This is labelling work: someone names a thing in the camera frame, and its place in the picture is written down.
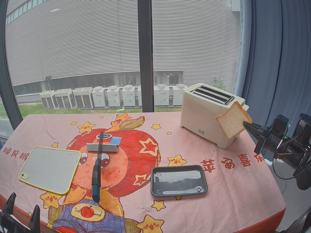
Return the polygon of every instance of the tablecloth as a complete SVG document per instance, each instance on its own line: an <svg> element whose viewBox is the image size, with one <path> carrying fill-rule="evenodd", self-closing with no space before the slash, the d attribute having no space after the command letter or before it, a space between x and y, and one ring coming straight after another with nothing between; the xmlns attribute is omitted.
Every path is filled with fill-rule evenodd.
<svg viewBox="0 0 311 233"><path fill-rule="evenodd" d="M285 203L263 157L246 131L224 150L179 126L179 112L29 115L0 151L0 207L17 194L14 215L28 225L36 204L41 231L60 232L273 232ZM101 131L121 137L117 153L104 154L101 200L91 199L95 152ZM71 189L57 195L18 179L36 146L82 153ZM202 165L208 184L203 195L153 197L155 166Z"/></svg>

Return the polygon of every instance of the grass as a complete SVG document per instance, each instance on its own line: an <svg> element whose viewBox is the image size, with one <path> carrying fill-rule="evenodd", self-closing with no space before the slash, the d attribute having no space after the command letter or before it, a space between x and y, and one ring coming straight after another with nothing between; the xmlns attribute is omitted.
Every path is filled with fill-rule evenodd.
<svg viewBox="0 0 311 233"><path fill-rule="evenodd" d="M117 111L117 109L59 109L59 110L44 110L41 103L19 104L18 105L23 117L31 114L103 114L103 113L136 113L142 112L141 108L125 109ZM156 108L156 112L181 111L181 108ZM0 117L6 117L6 111L3 105L0 105Z"/></svg>

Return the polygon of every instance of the white bread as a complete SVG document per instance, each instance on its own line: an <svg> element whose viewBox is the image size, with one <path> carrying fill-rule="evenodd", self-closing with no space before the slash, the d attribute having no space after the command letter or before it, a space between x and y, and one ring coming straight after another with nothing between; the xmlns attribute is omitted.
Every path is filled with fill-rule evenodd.
<svg viewBox="0 0 311 233"><path fill-rule="evenodd" d="M216 117L216 120L228 139L235 137L245 129L243 122L253 123L238 101L235 101L225 113Z"/></svg>

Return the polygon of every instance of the curtain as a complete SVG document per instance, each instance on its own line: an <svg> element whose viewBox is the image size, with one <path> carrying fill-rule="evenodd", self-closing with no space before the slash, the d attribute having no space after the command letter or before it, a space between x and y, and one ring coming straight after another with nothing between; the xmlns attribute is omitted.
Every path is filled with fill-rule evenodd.
<svg viewBox="0 0 311 233"><path fill-rule="evenodd" d="M311 0L241 0L241 7L233 92L246 100L254 123L289 118L291 136L299 114L311 114Z"/></svg>

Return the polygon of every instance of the toaster vent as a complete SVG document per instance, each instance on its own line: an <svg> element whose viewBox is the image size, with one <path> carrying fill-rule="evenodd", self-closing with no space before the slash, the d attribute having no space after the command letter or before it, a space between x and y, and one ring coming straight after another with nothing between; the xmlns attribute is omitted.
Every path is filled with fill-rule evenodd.
<svg viewBox="0 0 311 233"><path fill-rule="evenodd" d="M201 86L200 88L193 90L192 93L222 105L228 105L234 99L234 96L232 95L214 90L206 86Z"/></svg>

